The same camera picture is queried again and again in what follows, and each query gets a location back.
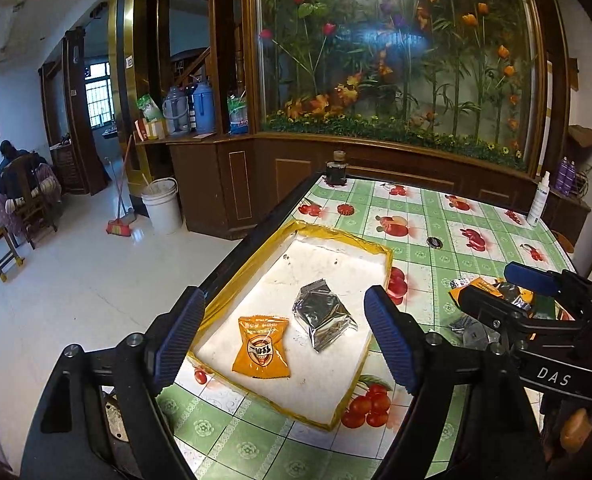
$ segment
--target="person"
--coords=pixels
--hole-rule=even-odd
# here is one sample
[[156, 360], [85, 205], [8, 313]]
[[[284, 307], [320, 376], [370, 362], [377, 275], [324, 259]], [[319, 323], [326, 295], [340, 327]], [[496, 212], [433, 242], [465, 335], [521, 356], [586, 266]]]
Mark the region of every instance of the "person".
[[[16, 208], [14, 199], [22, 198], [23, 194], [15, 175], [10, 175], [10, 178], [7, 179], [3, 179], [2, 175], [12, 161], [28, 153], [27, 150], [17, 150], [8, 140], [3, 140], [0, 143], [0, 154], [3, 156], [3, 161], [0, 163], [0, 223], [14, 236], [19, 236], [23, 232], [23, 222], [14, 213]], [[32, 155], [34, 160], [25, 168], [30, 188], [34, 189], [40, 186], [45, 199], [51, 206], [60, 203], [62, 190], [52, 167], [38, 153], [32, 152]]]
[[[10, 178], [5, 181], [2, 178], [2, 174], [5, 168], [9, 166], [13, 160], [21, 155], [28, 155], [29, 152], [27, 150], [17, 150], [11, 142], [3, 140], [3, 142], [0, 143], [0, 154], [3, 156], [3, 161], [0, 163], [0, 194], [5, 195], [8, 199], [20, 198], [22, 197], [22, 192], [20, 185], [16, 182], [15, 176], [10, 176]], [[31, 171], [31, 168], [38, 168], [41, 164], [47, 164], [47, 161], [38, 153], [33, 152], [32, 155], [34, 156], [33, 163], [31, 164], [31, 167], [26, 168], [30, 189], [38, 186], [38, 181], [36, 180], [34, 173]]]

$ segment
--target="white tray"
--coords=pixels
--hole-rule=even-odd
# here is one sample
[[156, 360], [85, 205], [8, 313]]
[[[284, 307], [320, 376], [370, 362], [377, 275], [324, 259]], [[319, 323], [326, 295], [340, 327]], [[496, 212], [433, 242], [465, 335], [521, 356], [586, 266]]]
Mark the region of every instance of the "white tray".
[[[231, 383], [264, 397], [279, 410], [329, 428], [344, 408], [371, 338], [364, 315], [365, 291], [372, 285], [384, 285], [388, 272], [385, 253], [370, 254], [338, 240], [292, 233], [237, 294], [223, 316], [200, 336], [193, 354]], [[300, 287], [320, 278], [326, 279], [338, 295], [358, 330], [347, 329], [331, 346], [317, 353], [291, 307]], [[283, 337], [289, 378], [254, 379], [231, 371], [241, 347], [238, 318], [255, 315], [289, 318]]]

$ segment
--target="silver foil bag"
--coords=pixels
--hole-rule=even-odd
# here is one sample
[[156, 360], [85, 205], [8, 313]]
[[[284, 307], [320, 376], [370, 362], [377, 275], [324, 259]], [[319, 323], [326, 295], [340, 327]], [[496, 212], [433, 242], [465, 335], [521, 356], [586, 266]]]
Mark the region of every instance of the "silver foil bag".
[[291, 311], [316, 352], [327, 348], [347, 327], [358, 330], [351, 314], [324, 279], [303, 286]]

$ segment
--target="glass display case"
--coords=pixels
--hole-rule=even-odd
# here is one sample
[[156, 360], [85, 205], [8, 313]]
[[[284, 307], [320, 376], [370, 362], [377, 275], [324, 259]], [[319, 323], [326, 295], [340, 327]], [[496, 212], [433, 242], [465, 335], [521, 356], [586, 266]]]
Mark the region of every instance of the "glass display case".
[[525, 170], [540, 76], [531, 9], [529, 0], [256, 0], [262, 129]]

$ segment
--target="purple bottle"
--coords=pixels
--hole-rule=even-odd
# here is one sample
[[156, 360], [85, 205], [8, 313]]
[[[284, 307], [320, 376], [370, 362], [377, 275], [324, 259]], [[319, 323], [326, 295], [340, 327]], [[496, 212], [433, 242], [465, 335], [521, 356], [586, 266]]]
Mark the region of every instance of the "purple bottle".
[[573, 184], [575, 183], [575, 163], [569, 165], [569, 169], [564, 176], [564, 185], [562, 186], [562, 194], [565, 196], [569, 196], [569, 193], [572, 190]]
[[556, 176], [556, 183], [554, 184], [554, 187], [557, 190], [562, 191], [562, 188], [564, 187], [564, 177], [568, 171], [569, 161], [565, 157], [563, 158], [563, 160], [560, 161], [560, 164], [558, 165], [558, 175]]

